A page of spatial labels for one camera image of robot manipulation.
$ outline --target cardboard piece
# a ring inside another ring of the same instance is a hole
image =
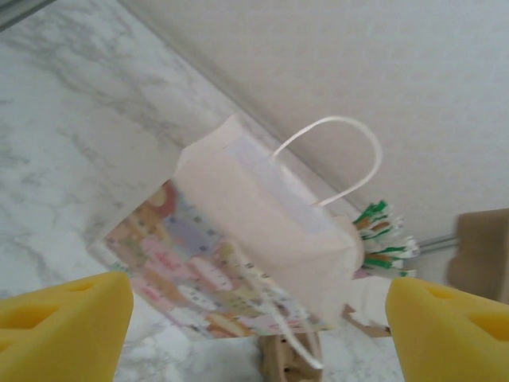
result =
[[[352,318],[350,314],[354,313],[355,310],[349,306],[346,305],[343,310],[343,314],[341,314],[341,317],[350,322],[352,325],[354,325],[357,329],[359,329],[361,332],[366,334],[369,337],[372,338],[382,338],[382,337],[390,337],[390,329],[388,326],[372,326],[372,325],[363,325],[356,320]]]

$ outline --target brown paper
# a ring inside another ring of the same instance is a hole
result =
[[[352,325],[354,325],[357,329],[362,331],[364,334],[366,334],[369,337],[372,338],[381,338],[381,337],[390,337],[390,329],[387,327],[382,326],[365,326],[357,322],[350,316],[350,313],[355,312],[349,305],[346,305],[343,310],[343,314],[341,317],[343,317],[345,320],[350,322]]]
[[[305,333],[295,335],[297,339],[307,348],[311,349],[308,337]],[[267,382],[320,382],[322,370],[316,370],[300,357],[289,345],[283,336],[260,337],[260,348],[262,350],[261,372]]]

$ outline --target bag handle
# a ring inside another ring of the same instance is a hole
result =
[[[279,148],[277,148],[276,151],[272,153],[271,158],[275,158],[291,142],[293,142],[295,139],[299,138],[301,135],[304,135],[305,133],[312,130],[316,126],[321,125],[322,123],[327,123],[327,122],[346,123],[346,124],[356,128],[361,133],[363,133],[367,137],[367,139],[369,140],[371,145],[373,146],[373,151],[375,152],[375,160],[374,160],[373,167],[371,168],[369,173],[367,173],[367,175],[363,179],[361,179],[360,181],[355,183],[349,189],[346,189],[343,192],[338,193],[337,195],[335,195],[333,197],[329,197],[327,199],[317,202],[317,205],[319,205],[320,207],[328,205],[329,203],[332,203],[333,201],[336,201],[336,200],[340,199],[341,197],[344,197],[344,196],[348,195],[349,193],[354,192],[355,190],[359,189],[360,187],[362,187],[363,185],[368,183],[373,178],[373,176],[375,176],[376,172],[380,168],[380,165],[382,164],[382,146],[380,145],[379,139],[376,138],[375,133],[373,133],[373,131],[371,131],[371,129],[369,127],[367,127],[363,123],[359,122],[358,120],[349,118],[349,117],[343,117],[340,115],[332,115],[330,117],[325,117],[325,118],[317,120],[314,123],[311,123],[307,127],[304,127],[303,129],[301,129],[300,131],[298,131],[297,133],[295,133],[294,135],[289,137],[286,141],[284,141],[283,144],[281,144],[279,146]]]
[[[238,244],[233,244],[235,248],[235,255],[239,253]],[[280,330],[282,331],[282,335],[286,338],[292,348],[314,369],[321,370],[324,368],[324,364],[321,360],[318,359],[317,354],[320,354],[319,345],[315,336],[312,336],[313,332],[311,325],[308,323],[306,318],[301,318],[302,327],[305,330],[305,333],[308,337],[309,343],[311,345],[311,353],[303,344],[295,337],[292,330],[288,327],[285,318],[279,313],[279,309],[276,307],[272,299],[265,292],[265,287],[258,280],[256,275],[250,273],[245,267],[242,259],[237,256],[237,259],[240,260],[240,266],[238,267],[239,272],[242,274],[245,280],[249,282],[254,291],[262,298],[262,303],[264,308],[270,313],[270,315],[274,318],[276,323],[279,325]],[[304,311],[304,308],[298,306],[300,311]]]

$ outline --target cartoon print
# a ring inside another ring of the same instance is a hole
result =
[[[167,181],[147,200],[147,203],[159,217],[167,217],[175,212],[176,199],[177,191],[172,182]]]
[[[269,314],[263,314],[258,317],[238,316],[237,318],[239,322],[256,333],[263,333],[265,335],[278,334],[278,331],[274,329],[275,321]]]
[[[145,238],[140,244],[143,251],[153,260],[151,267],[155,271],[157,270],[171,279],[188,280],[196,277],[185,262],[160,241],[154,238]]]
[[[309,317],[309,313],[287,296],[280,288],[272,287],[266,292],[268,295],[267,297],[275,304],[279,313],[286,320],[301,320]],[[270,311],[265,306],[261,306],[260,308],[264,313],[270,314]]]
[[[201,309],[210,311],[217,310],[217,306],[214,301],[199,290],[185,284],[179,285],[178,290],[188,299],[188,301],[192,302]]]
[[[230,279],[241,283],[249,283],[244,280],[244,275],[248,274],[268,287],[276,286],[275,282],[267,273],[251,263],[241,251],[236,251],[235,247],[236,246],[232,242],[224,241],[219,244],[214,252],[214,260],[220,264],[221,271]]]
[[[185,260],[194,255],[211,255],[220,241],[220,235],[195,209],[168,216],[163,222]]]
[[[118,261],[115,261],[114,263],[112,263],[108,268],[110,269],[110,271],[125,272],[125,273],[127,273],[127,276],[129,276],[130,278],[133,277],[132,270],[129,267],[122,265]]]
[[[127,219],[142,238],[156,236],[166,245],[172,245],[172,239],[165,230],[161,218],[147,202],[135,209]]]
[[[225,309],[234,315],[257,317],[263,314],[258,307],[258,294],[245,285],[235,290],[220,290],[214,292],[214,295],[223,303]]]
[[[135,276],[130,280],[130,283],[136,292],[156,308],[160,310],[171,310],[175,307],[158,289],[147,282],[143,277]]]
[[[123,221],[106,236],[105,242],[119,259],[136,269],[142,267],[148,259],[136,241],[138,238],[132,226]]]
[[[247,337],[253,334],[242,322],[233,314],[212,313],[207,316],[210,325],[207,327],[214,337],[232,338]]]
[[[178,286],[155,270],[146,268],[143,277],[171,303],[176,306],[188,305],[188,299],[178,290]]]
[[[232,281],[207,259],[195,256],[188,262],[189,268],[196,275],[196,282],[208,291],[233,290]]]

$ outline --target white marble surface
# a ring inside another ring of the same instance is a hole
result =
[[[0,89],[1,297],[102,272],[97,232],[230,114],[276,144],[113,0],[60,0],[2,32]],[[346,323],[322,338],[324,380],[402,380],[391,339]],[[257,360],[250,339],[190,343],[137,298],[115,380],[256,381]]]

